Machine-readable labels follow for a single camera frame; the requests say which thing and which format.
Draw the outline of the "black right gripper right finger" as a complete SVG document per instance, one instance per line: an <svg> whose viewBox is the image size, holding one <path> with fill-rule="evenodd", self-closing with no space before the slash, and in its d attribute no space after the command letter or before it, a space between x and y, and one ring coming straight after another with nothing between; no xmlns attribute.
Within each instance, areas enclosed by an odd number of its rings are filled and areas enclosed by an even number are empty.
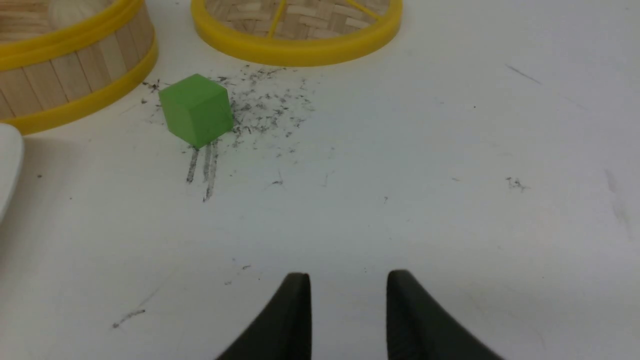
<svg viewBox="0 0 640 360"><path fill-rule="evenodd" d="M389 360L500 360L439 305L407 269L386 282L386 348Z"/></svg>

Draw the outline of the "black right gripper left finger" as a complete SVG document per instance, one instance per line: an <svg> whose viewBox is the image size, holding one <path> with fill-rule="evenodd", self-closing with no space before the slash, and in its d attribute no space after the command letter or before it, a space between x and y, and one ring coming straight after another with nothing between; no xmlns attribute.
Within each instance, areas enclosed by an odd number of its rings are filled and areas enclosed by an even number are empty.
<svg viewBox="0 0 640 360"><path fill-rule="evenodd" d="M274 295L219 360L310 360L313 353L310 276L286 275Z"/></svg>

